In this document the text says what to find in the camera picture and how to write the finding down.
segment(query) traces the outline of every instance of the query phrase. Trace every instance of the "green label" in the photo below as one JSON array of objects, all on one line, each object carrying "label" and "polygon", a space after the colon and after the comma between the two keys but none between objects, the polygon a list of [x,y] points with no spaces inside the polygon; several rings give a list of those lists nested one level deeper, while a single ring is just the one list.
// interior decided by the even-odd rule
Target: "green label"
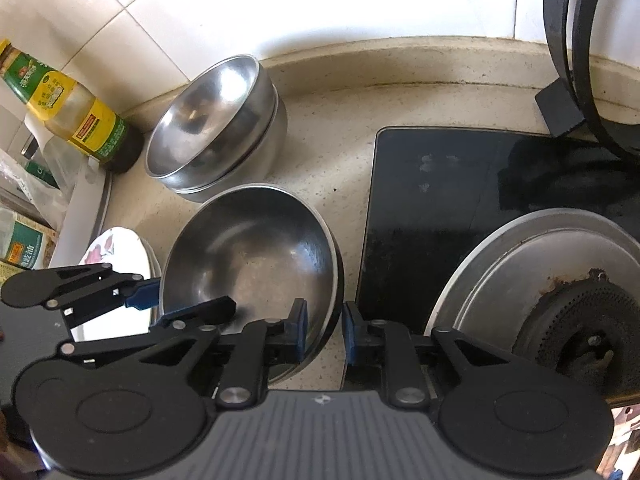
[{"label": "green label", "polygon": [[40,81],[46,76],[47,72],[52,70],[50,66],[39,62],[29,54],[21,52],[4,72],[4,80],[9,88],[20,98],[20,101],[26,104],[33,96]]},{"label": "green label", "polygon": [[16,222],[5,259],[12,264],[31,269],[40,254],[43,238],[44,235],[36,229]]},{"label": "green label", "polygon": [[56,189],[60,189],[58,183],[56,182],[56,179],[53,178],[53,175],[49,172],[49,170],[47,168],[44,168],[37,162],[30,160],[29,162],[27,162],[24,169],[27,171],[27,173],[32,174],[33,176],[39,178],[41,181],[46,182]]},{"label": "green label", "polygon": [[127,123],[120,116],[116,115],[116,122],[113,125],[113,129],[109,134],[106,142],[102,145],[102,147],[97,151],[97,155],[100,160],[108,160],[111,158],[111,155],[116,150],[116,148],[120,145],[120,141],[122,137],[124,137],[125,131],[127,129]]}]

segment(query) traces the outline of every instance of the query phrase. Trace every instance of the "black ring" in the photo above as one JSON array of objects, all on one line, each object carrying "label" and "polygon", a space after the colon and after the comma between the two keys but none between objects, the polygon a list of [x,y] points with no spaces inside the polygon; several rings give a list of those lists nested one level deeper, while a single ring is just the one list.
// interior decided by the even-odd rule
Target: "black ring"
[{"label": "black ring", "polygon": [[640,124],[625,124],[600,117],[591,89],[590,43],[598,0],[577,0],[572,32],[573,72],[566,48],[569,0],[543,0],[546,40],[560,79],[580,109],[593,135],[622,160],[640,164]]}]

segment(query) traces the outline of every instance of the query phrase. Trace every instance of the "metal screw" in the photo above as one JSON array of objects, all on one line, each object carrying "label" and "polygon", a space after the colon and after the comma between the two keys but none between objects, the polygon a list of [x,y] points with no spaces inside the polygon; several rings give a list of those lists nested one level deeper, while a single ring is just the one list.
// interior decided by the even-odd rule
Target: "metal screw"
[{"label": "metal screw", "polygon": [[396,399],[403,404],[418,404],[425,398],[424,392],[418,388],[400,388],[396,391]]},{"label": "metal screw", "polygon": [[73,343],[64,343],[61,347],[60,347],[60,351],[64,354],[64,355],[71,355],[73,352],[76,351],[76,346]]},{"label": "metal screw", "polygon": [[251,397],[251,392],[242,386],[225,388],[220,393],[220,400],[225,404],[242,404]]},{"label": "metal screw", "polygon": [[599,335],[592,335],[587,339],[587,344],[589,346],[599,346],[602,343],[602,338]]}]

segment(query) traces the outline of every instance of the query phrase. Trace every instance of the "metal bowl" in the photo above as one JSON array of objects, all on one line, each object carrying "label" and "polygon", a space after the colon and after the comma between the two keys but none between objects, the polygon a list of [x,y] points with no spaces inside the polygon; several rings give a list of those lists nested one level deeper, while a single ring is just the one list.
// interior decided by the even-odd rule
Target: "metal bowl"
[{"label": "metal bowl", "polygon": [[184,227],[160,284],[164,312],[227,295],[236,316],[223,333],[256,319],[287,316],[295,298],[308,306],[305,360],[272,367],[285,379],[313,360],[340,313],[344,271],[318,212],[271,184],[246,184],[213,197]]},{"label": "metal bowl", "polygon": [[276,102],[271,79],[254,57],[217,63],[174,99],[154,129],[147,174],[183,189],[215,181],[262,137]]},{"label": "metal bowl", "polygon": [[194,189],[172,189],[181,197],[192,202],[206,202],[209,198],[233,186],[260,182],[271,170],[278,158],[287,135],[287,109],[282,99],[274,111],[267,131],[254,149],[221,178],[203,187]]}]

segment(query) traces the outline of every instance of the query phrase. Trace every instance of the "beige countertop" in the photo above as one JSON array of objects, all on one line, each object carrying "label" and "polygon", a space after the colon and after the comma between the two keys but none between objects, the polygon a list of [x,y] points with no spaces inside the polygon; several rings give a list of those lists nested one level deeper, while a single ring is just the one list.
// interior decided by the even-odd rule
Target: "beige countertop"
[{"label": "beige countertop", "polygon": [[[432,125],[505,128],[545,134],[537,90],[483,84],[403,84],[285,97],[286,145],[266,181],[313,205],[338,241],[345,300],[355,297],[369,199],[376,132],[384,126]],[[602,104],[602,111],[640,122],[640,112]],[[161,263],[199,204],[181,199],[146,176],[143,157],[114,180],[105,228],[134,229]],[[321,354],[285,388],[338,389],[344,370],[340,327]]]}]

